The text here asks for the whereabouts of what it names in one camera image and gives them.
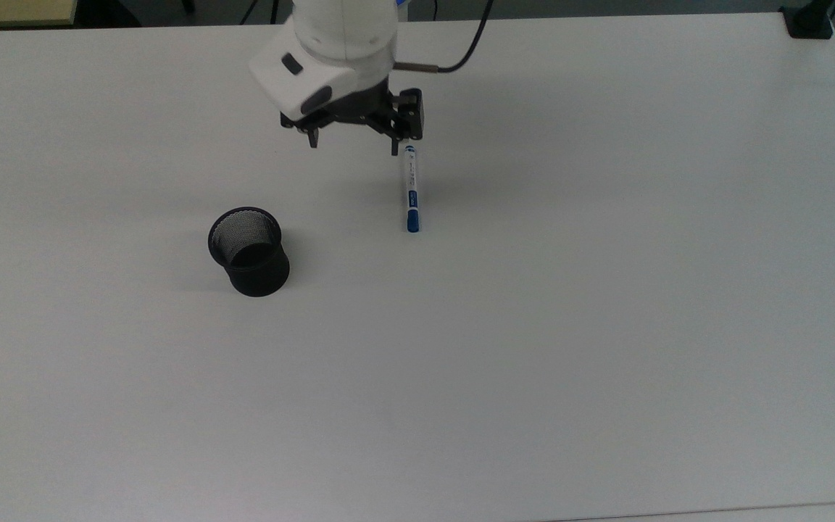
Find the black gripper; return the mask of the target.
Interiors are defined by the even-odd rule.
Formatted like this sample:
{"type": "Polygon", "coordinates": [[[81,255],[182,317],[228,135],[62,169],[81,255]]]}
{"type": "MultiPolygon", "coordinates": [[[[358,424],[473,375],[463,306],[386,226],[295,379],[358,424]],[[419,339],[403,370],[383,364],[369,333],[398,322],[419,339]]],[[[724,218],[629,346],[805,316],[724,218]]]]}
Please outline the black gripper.
{"type": "Polygon", "coordinates": [[[281,115],[282,128],[305,133],[311,149],[317,149],[320,130],[331,123],[363,125],[392,138],[391,155],[397,157],[405,141],[424,138],[424,103],[418,88],[405,89],[392,96],[390,80],[333,100],[298,121],[281,115]]]}

